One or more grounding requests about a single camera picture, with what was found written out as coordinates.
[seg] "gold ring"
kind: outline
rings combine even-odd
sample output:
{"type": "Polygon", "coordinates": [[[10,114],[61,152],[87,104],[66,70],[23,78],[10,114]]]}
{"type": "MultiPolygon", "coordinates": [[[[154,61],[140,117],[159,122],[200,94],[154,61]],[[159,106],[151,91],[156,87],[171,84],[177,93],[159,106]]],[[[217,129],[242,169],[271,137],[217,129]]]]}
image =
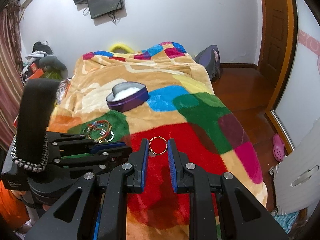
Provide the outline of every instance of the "gold ring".
{"type": "Polygon", "coordinates": [[[156,155],[156,156],[161,155],[161,154],[164,154],[164,153],[167,151],[167,148],[168,148],[167,141],[166,141],[166,139],[164,139],[164,138],[161,137],[161,136],[153,137],[153,138],[150,140],[150,142],[149,142],[149,151],[150,151],[152,154],[156,155]],[[159,138],[159,139],[161,139],[161,140],[164,140],[164,142],[165,142],[165,150],[164,150],[162,153],[155,153],[155,152],[153,151],[153,149],[151,149],[151,142],[152,142],[154,139],[156,139],[156,138],[159,138]]]}

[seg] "pink shoe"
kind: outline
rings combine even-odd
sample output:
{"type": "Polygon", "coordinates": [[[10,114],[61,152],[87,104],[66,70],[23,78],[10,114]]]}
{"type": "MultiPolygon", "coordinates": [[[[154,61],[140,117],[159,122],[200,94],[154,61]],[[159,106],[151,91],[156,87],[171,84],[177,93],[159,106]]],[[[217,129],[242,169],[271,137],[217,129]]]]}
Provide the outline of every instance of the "pink shoe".
{"type": "Polygon", "coordinates": [[[273,141],[273,156],[278,162],[282,162],[284,158],[284,142],[276,133],[272,139],[273,141]]]}

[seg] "curtain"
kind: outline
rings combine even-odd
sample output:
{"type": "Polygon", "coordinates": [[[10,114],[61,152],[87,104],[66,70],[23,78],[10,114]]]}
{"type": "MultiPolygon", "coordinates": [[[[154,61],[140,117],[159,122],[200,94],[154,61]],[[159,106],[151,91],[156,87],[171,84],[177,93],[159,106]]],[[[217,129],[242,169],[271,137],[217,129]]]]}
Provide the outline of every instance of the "curtain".
{"type": "Polygon", "coordinates": [[[9,3],[0,12],[0,146],[8,150],[15,135],[13,121],[19,112],[23,85],[19,5],[9,3]]]}

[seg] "fleece blanket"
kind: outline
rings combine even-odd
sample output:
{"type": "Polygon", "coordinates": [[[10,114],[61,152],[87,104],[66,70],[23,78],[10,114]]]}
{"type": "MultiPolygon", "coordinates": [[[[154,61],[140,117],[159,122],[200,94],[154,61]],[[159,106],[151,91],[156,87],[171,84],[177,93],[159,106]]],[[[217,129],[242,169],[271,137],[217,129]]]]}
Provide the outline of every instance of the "fleece blanket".
{"type": "MultiPolygon", "coordinates": [[[[80,134],[102,119],[112,124],[113,141],[124,141],[133,151],[143,138],[174,138],[191,162],[219,175],[232,172],[266,206],[266,186],[248,136],[214,95],[204,67],[180,44],[164,42],[135,54],[83,55],[49,130],[80,134]],[[125,81],[145,84],[149,100],[124,113],[109,110],[106,96],[125,81]]],[[[164,142],[154,142],[153,149],[162,152],[164,142]]],[[[167,154],[149,157],[147,174],[145,191],[128,195],[127,239],[188,239],[189,198],[174,194],[167,154]]]]}

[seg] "gray backpack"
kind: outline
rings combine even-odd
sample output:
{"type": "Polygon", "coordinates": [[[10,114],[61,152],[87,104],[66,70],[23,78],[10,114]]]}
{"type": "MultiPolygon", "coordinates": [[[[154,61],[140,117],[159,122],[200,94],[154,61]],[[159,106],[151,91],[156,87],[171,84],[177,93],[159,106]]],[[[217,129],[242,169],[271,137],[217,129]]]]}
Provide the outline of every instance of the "gray backpack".
{"type": "Polygon", "coordinates": [[[220,54],[217,45],[211,45],[201,51],[195,58],[195,62],[204,66],[210,80],[220,78],[220,54]]]}

